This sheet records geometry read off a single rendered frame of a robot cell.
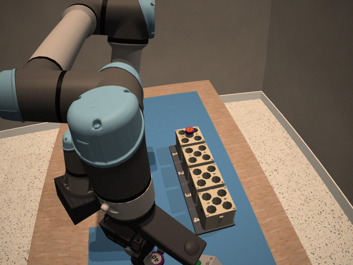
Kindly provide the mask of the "beige control box with green button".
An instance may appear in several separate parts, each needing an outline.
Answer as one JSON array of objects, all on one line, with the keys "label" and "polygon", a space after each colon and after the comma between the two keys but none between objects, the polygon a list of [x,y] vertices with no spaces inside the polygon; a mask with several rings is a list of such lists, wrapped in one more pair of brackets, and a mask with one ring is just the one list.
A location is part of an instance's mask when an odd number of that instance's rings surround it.
[{"label": "beige control box with green button", "polygon": [[222,264],[215,256],[201,255],[196,265],[222,265]]}]

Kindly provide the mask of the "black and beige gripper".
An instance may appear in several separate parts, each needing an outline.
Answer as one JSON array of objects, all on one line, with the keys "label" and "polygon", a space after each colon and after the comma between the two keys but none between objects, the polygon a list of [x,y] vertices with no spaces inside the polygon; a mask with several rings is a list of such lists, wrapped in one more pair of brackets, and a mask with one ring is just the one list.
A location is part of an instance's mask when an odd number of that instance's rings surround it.
[{"label": "black and beige gripper", "polygon": [[[105,213],[104,218],[99,222],[106,237],[124,247],[124,251],[131,256],[131,262],[134,265],[154,264],[151,261],[151,251],[155,245],[130,227],[146,221],[152,215],[154,208],[155,201],[144,215],[130,220],[116,219]],[[130,247],[130,249],[126,248],[127,246]]]}]

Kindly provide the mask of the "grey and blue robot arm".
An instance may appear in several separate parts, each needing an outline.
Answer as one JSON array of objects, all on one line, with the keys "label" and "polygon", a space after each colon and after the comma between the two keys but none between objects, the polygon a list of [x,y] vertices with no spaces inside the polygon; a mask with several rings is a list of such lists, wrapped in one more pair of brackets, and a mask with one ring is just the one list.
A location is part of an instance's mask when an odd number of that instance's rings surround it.
[{"label": "grey and blue robot arm", "polygon": [[[111,63],[71,71],[91,35],[108,35]],[[142,49],[154,35],[152,0],[79,0],[21,70],[0,72],[0,117],[67,123],[65,192],[96,194],[101,210],[120,220],[144,215],[155,200],[139,77]],[[196,265],[207,245],[157,205],[130,227],[183,265]]]}]

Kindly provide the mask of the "tan bucket adapter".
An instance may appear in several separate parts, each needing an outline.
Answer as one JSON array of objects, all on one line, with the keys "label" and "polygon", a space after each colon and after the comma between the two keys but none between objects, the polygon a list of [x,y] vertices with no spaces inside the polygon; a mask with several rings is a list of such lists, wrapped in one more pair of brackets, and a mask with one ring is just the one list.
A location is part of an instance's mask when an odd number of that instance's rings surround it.
[{"label": "tan bucket adapter", "polygon": [[214,159],[206,143],[182,148],[182,164],[189,181],[189,168],[213,164]]},{"label": "tan bucket adapter", "polygon": [[184,129],[179,129],[175,130],[176,134],[176,147],[178,149],[181,161],[182,161],[182,148],[183,147],[188,147],[188,146],[193,146],[193,145],[198,145],[198,144],[204,144],[205,140],[200,132],[200,129],[198,126],[193,127],[194,128],[194,136],[191,138],[186,137],[185,133],[185,128]]},{"label": "tan bucket adapter", "polygon": [[216,163],[189,168],[189,185],[196,204],[199,192],[224,187],[224,184]]},{"label": "tan bucket adapter", "polygon": [[197,209],[205,230],[233,223],[236,213],[226,186],[199,192]]}]

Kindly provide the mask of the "blue bench mat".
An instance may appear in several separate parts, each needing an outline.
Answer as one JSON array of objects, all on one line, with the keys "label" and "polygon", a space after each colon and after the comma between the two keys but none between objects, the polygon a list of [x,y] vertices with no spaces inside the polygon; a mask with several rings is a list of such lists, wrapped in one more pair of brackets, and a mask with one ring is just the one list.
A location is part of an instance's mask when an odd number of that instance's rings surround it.
[{"label": "blue bench mat", "polygon": [[[202,255],[222,265],[277,265],[227,151],[197,91],[143,99],[146,147],[155,189],[155,204],[195,230],[169,146],[175,130],[198,126],[236,207],[235,226],[198,235],[207,245]],[[122,246],[102,228],[89,228],[88,265],[134,265]]]}]

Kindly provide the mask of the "clear graduated tube with yellow liquid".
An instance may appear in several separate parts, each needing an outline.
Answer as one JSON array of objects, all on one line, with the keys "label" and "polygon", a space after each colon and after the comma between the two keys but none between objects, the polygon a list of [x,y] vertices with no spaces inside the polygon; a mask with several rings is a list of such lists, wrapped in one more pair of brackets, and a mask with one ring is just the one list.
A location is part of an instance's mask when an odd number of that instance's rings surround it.
[{"label": "clear graduated tube with yellow liquid", "polygon": [[191,138],[194,136],[194,128],[193,127],[187,127],[185,129],[186,137]]}]

